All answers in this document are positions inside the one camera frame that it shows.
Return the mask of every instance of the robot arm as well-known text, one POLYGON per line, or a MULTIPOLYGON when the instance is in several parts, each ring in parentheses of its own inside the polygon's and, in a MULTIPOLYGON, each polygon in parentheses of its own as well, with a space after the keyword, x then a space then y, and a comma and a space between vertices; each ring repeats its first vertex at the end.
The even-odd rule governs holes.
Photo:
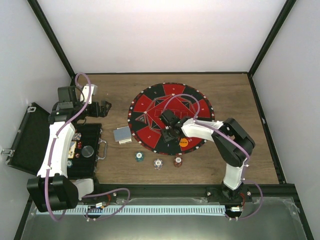
POLYGON ((59 102, 54 105, 48 118, 50 136, 45 157, 37 173, 37 177, 29 179, 27 183, 27 190, 40 212, 47 211, 44 186, 48 169, 50 169, 48 185, 49 202, 53 211, 75 208, 78 200, 94 190, 94 183, 90 178, 80 179, 76 182, 68 180, 67 161, 72 137, 75 134, 74 124, 80 119, 85 119, 85 117, 105 117, 111 108, 111 104, 106 101, 102 101, 101 106, 99 106, 98 102, 92 101, 92 95, 96 91, 97 86, 91 84, 91 94, 89 96, 89 86, 84 86, 79 101, 75 86, 58 88, 59 102), (72 122, 68 123, 57 137, 57 131, 80 111, 83 107, 83 102, 87 101, 88 98, 89 101, 86 109, 72 122), (54 140, 55 144, 49 167, 49 155, 54 140))
POLYGON ((255 147, 254 140, 233 118, 226 121, 195 121, 193 118, 184 117, 179 119, 171 110, 165 110, 160 119, 166 125, 162 130, 165 142, 176 141, 181 137, 201 138, 214 142, 223 160, 226 162, 225 176, 223 179, 224 195, 232 199, 238 194, 242 187, 242 175, 246 155, 230 141, 216 133, 210 127, 219 130, 229 137, 234 137, 233 141, 239 144, 251 155, 255 147))

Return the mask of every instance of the red segment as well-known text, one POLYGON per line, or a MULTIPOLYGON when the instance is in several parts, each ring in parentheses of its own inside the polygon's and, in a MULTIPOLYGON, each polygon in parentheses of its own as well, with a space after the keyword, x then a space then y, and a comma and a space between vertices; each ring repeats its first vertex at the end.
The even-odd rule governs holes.
MULTIPOLYGON (((169 98, 164 100, 163 102, 159 103, 157 106, 149 109, 147 111, 148 117, 152 118, 153 121, 156 122, 156 124, 161 128, 165 128, 164 123, 160 120, 159 116, 162 113, 166 103, 168 102, 169 98)), ((174 114, 181 118, 182 116, 190 116, 193 117, 195 115, 195 112, 193 110, 191 111, 189 108, 187 108, 179 99, 174 98, 171 100, 166 107, 167 109, 170 109, 174 112, 174 114)))
POLYGON ((146 114, 146 118, 147 118, 147 121, 148 121, 148 125, 149 125, 150 128, 151 128, 151 124, 152 124, 153 118, 152 118, 149 114, 146 114))
POLYGON ((166 100, 166 99, 170 99, 172 97, 172 95, 168 95, 168 96, 161 96, 161 97, 157 97, 155 99, 161 99, 161 100, 166 100))
POLYGON ((142 95, 133 107, 133 111, 143 113, 147 110, 149 105, 152 103, 152 100, 146 95, 142 95))
POLYGON ((197 137, 186 137, 186 139, 188 139, 189 143, 185 147, 180 146, 182 152, 194 148, 202 141, 201 138, 197 138, 197 137))
POLYGON ((140 129, 139 131, 136 132, 139 136, 139 138, 141 139, 141 141, 147 143, 151 148, 155 148, 160 137, 161 134, 156 132, 156 131, 152 131, 149 126, 146 126, 142 129, 140 129))
MULTIPOLYGON (((206 101, 204 99, 201 99, 199 101, 199 104, 200 104, 200 111, 199 111, 198 117, 199 118, 211 118, 210 109, 209 109, 206 101)), ((194 107, 195 111, 197 112, 198 105, 196 102, 193 104, 193 107, 194 107)))
POLYGON ((185 86, 180 85, 180 84, 163 84, 163 89, 165 95, 170 95, 170 94, 182 94, 185 90, 185 86))

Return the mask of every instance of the purple cable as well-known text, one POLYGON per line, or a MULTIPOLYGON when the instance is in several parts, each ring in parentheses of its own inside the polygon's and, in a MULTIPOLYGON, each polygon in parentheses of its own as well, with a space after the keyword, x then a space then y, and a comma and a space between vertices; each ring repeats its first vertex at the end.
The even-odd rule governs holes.
POLYGON ((173 95, 172 98, 169 99, 169 101, 164 105, 164 108, 162 110, 162 112, 164 112, 168 106, 168 104, 176 97, 180 97, 180 96, 186 96, 186 97, 189 97, 189 98, 192 98, 193 100, 195 100, 196 104, 197 104, 197 107, 198 107, 198 110, 196 111, 195 115, 194 115, 194 118, 198 117, 198 113, 200 112, 200 103, 199 101, 192 95, 190 94, 177 94, 177 95, 173 95))
POLYGON ((263 195, 263 193, 262 193, 261 187, 260 187, 256 182, 254 182, 254 181, 247 181, 247 180, 246 180, 245 183, 246 183, 246 184, 248 184, 248 183, 249 183, 249 184, 254 184, 254 185, 258 188, 259 193, 260 193, 260 203, 259 203, 258 208, 257 208, 253 213, 251 213, 251 214, 248 215, 248 216, 244 216, 244 217, 238 218, 238 220, 245 220, 245 219, 251 218, 252 216, 254 216, 255 214, 257 214, 257 212, 259 212, 259 210, 261 209, 262 204, 263 204, 263 202, 264 202, 264 195, 263 195))
MULTIPOLYGON (((86 196, 83 196, 82 198, 94 198, 94 197, 101 197, 103 195, 108 195, 108 194, 112 194, 112 193, 115 193, 115 192, 118 192, 118 191, 127 191, 128 192, 128 197, 126 199, 126 202, 117 210, 115 211, 114 213, 110 214, 109 216, 106 216, 106 217, 99 217, 99 218, 96 218, 96 221, 100 221, 100 220, 105 220, 105 219, 108 219, 108 218, 111 218, 113 217, 114 215, 116 215, 117 213, 119 213, 126 205, 127 203, 129 202, 129 199, 130 199, 130 191, 128 188, 125 188, 125 187, 121 187, 121 188, 117 188, 115 190, 111 190, 111 191, 107 191, 107 192, 104 192, 104 193, 99 193, 99 194, 92 194, 92 195, 86 195, 86 196)), ((85 217, 86 219, 88 220, 89 219, 89 212, 90 211, 93 211, 95 209, 98 209, 98 208, 91 208, 89 209, 86 213, 85 213, 85 217)))
MULTIPOLYGON (((90 96, 91 96, 91 82, 90 82, 90 79, 89 77, 83 73, 83 72, 79 72, 76 76, 75 76, 75 82, 77 85, 78 84, 78 77, 80 75, 83 75, 87 82, 88 82, 88 85, 89 85, 89 94, 88 94, 88 98, 85 102, 85 104, 83 105, 83 107, 80 109, 79 112, 77 112, 77 114, 75 114, 72 118, 70 118, 68 121, 66 121, 62 127, 59 128, 59 130, 56 132, 56 137, 59 136, 60 132, 62 131, 62 129, 64 129, 65 126, 67 126, 69 123, 71 123, 76 117, 78 117, 87 107, 88 103, 89 103, 89 99, 90 99, 90 96)), ((54 147, 55 147, 55 143, 56 143, 56 138, 54 138, 52 140, 52 144, 51 144, 51 147, 50 147, 50 151, 49 151, 49 157, 48 157, 48 166, 51 167, 51 160, 52 160, 52 155, 53 155, 53 152, 54 152, 54 147)), ((55 222, 60 222, 61 219, 63 218, 63 216, 65 215, 66 213, 66 210, 63 211, 62 215, 60 218, 56 218, 54 213, 52 212, 52 209, 51 209, 51 206, 50 206, 50 201, 49 201, 49 174, 50 174, 50 169, 47 169, 46 170, 46 175, 45 175, 45 179, 44 179, 44 199, 45 199, 45 204, 46 204, 46 208, 51 216, 51 218, 55 221, 55 222)))

